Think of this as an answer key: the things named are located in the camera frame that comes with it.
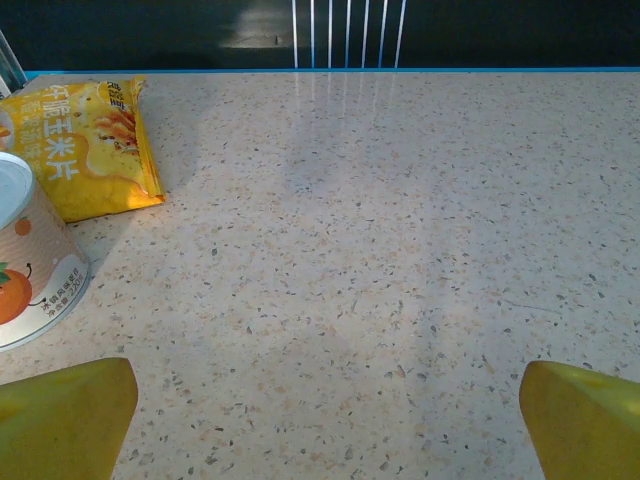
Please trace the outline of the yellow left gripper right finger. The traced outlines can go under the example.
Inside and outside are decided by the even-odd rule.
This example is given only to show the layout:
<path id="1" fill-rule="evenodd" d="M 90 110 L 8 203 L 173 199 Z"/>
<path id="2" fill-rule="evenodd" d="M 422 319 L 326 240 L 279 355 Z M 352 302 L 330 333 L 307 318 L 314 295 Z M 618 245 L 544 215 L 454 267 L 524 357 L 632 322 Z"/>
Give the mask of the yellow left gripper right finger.
<path id="1" fill-rule="evenodd" d="M 519 405 L 546 480 L 640 480 L 640 383 L 533 361 Z"/>

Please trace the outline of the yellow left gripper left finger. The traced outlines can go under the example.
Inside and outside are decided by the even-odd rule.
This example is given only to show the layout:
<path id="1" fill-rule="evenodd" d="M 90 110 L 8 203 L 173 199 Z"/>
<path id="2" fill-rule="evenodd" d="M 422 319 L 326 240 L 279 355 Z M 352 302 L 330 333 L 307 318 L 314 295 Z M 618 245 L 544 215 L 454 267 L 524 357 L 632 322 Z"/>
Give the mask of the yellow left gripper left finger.
<path id="1" fill-rule="evenodd" d="M 111 480 L 137 401 L 119 357 L 0 385 L 0 480 Z"/>

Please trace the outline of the white can with orange print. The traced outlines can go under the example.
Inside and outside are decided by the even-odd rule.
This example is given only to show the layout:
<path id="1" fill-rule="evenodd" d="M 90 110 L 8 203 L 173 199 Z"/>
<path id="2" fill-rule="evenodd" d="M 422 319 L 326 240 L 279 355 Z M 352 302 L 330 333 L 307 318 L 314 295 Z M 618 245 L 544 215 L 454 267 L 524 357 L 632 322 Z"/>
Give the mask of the white can with orange print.
<path id="1" fill-rule="evenodd" d="M 89 279 L 87 257 L 29 165 L 0 152 L 0 351 L 59 323 Z"/>

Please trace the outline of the yellow corn chip snack bag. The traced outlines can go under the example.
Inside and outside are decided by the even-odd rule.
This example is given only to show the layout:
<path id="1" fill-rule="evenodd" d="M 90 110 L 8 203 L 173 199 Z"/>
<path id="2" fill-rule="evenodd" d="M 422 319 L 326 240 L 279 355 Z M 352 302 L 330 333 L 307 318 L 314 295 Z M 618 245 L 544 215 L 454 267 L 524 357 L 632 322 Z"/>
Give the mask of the yellow corn chip snack bag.
<path id="1" fill-rule="evenodd" d="M 67 223 L 162 204 L 140 111 L 144 86 L 135 76 L 0 100 L 0 151 L 26 161 Z"/>

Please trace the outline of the aluminium frame post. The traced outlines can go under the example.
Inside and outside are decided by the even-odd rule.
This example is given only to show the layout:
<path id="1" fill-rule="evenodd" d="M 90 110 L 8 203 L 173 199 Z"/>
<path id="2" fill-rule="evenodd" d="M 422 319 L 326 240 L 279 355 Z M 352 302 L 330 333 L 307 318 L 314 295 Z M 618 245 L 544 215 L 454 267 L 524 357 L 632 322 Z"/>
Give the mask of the aluminium frame post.
<path id="1" fill-rule="evenodd" d="M 22 90 L 27 76 L 0 30 L 0 100 Z"/>

